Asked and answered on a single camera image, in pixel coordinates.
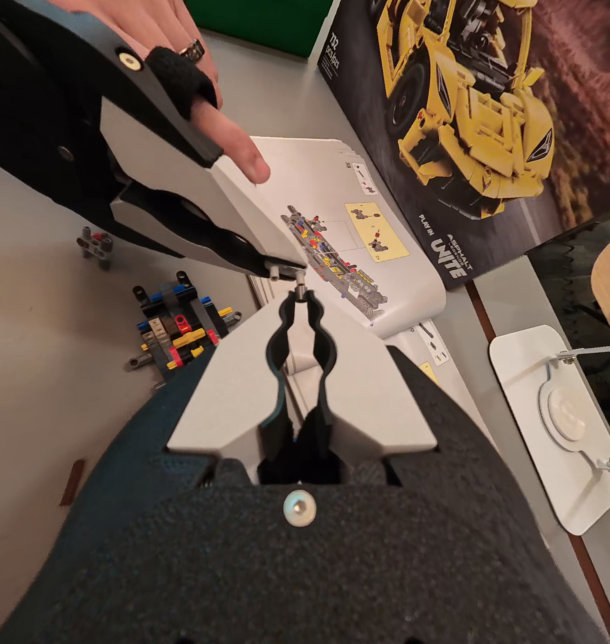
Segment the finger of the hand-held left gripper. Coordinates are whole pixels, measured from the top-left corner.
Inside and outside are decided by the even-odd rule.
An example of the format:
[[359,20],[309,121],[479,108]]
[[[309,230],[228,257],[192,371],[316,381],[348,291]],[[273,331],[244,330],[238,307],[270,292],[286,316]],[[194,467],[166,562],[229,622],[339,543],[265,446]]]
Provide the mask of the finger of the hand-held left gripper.
[[101,134],[128,178],[126,185],[138,182],[178,195],[261,253],[306,266],[306,255],[281,215],[229,158],[221,157],[211,169],[201,167],[106,98]]
[[268,278],[266,255],[245,237],[215,225],[198,207],[173,193],[129,183],[111,203],[116,222],[180,256],[259,278]]

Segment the light grey lego connector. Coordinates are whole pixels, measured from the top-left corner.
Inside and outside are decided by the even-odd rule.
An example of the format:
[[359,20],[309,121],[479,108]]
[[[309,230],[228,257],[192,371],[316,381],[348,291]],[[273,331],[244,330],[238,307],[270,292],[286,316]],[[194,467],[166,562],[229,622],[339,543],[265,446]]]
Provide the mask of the light grey lego connector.
[[268,279],[272,282],[296,281],[303,277],[306,271],[304,266],[281,263],[272,259],[266,260],[264,265],[268,270]]

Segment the green plastic bin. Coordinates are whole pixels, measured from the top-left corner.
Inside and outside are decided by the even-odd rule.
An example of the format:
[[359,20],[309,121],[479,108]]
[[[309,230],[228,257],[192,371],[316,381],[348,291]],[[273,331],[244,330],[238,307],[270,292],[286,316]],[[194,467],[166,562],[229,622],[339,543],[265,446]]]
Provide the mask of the green plastic bin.
[[309,58],[332,1],[185,1],[193,20],[224,36]]

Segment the grey lego cross connector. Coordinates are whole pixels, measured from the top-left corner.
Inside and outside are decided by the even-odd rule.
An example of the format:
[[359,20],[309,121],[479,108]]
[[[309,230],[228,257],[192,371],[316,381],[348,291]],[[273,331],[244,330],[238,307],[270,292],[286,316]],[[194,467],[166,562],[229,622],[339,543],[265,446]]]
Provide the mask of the grey lego cross connector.
[[92,232],[89,226],[81,229],[75,240],[83,258],[95,258],[101,270],[108,271],[112,264],[114,240],[106,232]]

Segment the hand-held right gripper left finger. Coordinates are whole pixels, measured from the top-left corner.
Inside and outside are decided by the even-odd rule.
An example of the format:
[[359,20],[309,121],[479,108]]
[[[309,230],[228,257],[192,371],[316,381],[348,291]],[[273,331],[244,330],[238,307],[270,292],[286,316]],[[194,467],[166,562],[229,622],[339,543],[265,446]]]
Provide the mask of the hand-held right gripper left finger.
[[296,296],[285,293],[217,345],[167,443],[177,454],[236,459],[257,478],[293,444],[282,367]]

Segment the brown lego axle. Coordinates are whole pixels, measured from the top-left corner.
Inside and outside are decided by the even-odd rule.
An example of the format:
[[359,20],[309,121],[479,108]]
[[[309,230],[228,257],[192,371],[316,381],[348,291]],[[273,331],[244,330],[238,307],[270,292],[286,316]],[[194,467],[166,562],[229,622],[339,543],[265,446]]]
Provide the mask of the brown lego axle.
[[82,458],[75,460],[71,465],[68,479],[59,501],[59,507],[70,507],[73,504],[84,477],[86,463],[87,460]]

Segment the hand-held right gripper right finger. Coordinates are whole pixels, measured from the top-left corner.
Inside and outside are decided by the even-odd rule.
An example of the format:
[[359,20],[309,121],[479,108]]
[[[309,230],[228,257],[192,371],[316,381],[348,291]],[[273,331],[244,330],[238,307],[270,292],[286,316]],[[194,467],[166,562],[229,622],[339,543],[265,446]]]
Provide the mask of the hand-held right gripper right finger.
[[300,333],[314,365],[300,372],[300,479],[341,482],[344,470],[394,455],[433,450],[438,441],[386,344],[309,290]]

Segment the lego car chassis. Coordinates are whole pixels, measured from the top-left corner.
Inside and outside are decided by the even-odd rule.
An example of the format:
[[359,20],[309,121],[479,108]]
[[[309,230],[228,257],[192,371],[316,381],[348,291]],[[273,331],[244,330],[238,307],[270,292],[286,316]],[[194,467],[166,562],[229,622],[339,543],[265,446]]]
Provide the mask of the lego car chassis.
[[231,307],[219,310],[210,297],[201,297],[182,270],[174,281],[160,284],[156,293],[140,285],[132,293],[144,319],[137,325],[140,354],[125,368],[134,372],[155,366],[161,380],[153,391],[164,388],[181,368],[217,346],[242,321],[240,312]]

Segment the white desk stand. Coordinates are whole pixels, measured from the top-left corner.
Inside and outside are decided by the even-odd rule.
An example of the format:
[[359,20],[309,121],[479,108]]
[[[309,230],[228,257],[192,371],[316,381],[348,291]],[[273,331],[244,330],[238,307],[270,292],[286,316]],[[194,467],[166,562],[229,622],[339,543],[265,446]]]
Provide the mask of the white desk stand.
[[610,510],[610,426],[578,358],[551,326],[497,336],[488,354],[560,525],[584,535]]

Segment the lego instruction booklet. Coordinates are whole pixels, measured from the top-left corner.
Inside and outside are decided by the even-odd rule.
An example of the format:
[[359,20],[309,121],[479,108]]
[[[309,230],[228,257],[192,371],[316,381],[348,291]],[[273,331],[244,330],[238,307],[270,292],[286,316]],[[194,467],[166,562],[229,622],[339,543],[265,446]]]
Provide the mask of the lego instruction booklet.
[[446,305],[443,282],[365,161],[337,140],[254,141],[271,168],[260,189],[306,254],[307,287],[400,350],[494,444],[434,325]]

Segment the person's left hand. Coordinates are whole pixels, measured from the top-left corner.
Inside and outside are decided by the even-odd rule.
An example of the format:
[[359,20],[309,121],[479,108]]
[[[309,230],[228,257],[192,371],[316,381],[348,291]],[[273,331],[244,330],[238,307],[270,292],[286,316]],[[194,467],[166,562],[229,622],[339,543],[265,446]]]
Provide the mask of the person's left hand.
[[190,92],[188,121],[230,157],[253,184],[271,171],[252,139],[222,114],[219,73],[209,48],[184,1],[53,1],[71,13],[90,13],[118,34],[145,60],[157,48],[175,52],[171,60],[200,70],[204,92]]

